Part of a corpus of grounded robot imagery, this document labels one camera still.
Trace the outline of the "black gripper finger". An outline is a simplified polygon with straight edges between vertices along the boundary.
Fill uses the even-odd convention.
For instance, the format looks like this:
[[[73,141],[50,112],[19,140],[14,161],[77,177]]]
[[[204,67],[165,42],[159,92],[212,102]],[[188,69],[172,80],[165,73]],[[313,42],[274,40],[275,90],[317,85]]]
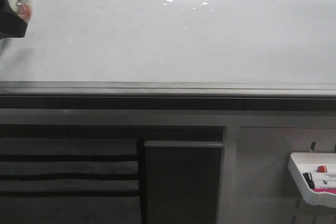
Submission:
[[[12,10],[8,0],[1,0],[0,22],[1,38],[25,37],[28,25]]]

